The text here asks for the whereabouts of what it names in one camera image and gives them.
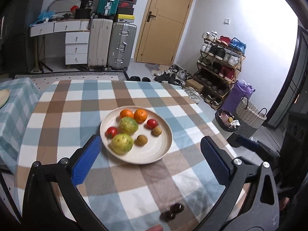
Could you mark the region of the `person's hand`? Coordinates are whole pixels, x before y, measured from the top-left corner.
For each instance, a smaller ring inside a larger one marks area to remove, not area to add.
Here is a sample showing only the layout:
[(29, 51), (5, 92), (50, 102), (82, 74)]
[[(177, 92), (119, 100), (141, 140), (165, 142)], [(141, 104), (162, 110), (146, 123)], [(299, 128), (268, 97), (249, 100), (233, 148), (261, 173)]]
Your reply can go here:
[(151, 228), (148, 228), (146, 231), (163, 231), (163, 227), (161, 225), (156, 225)]

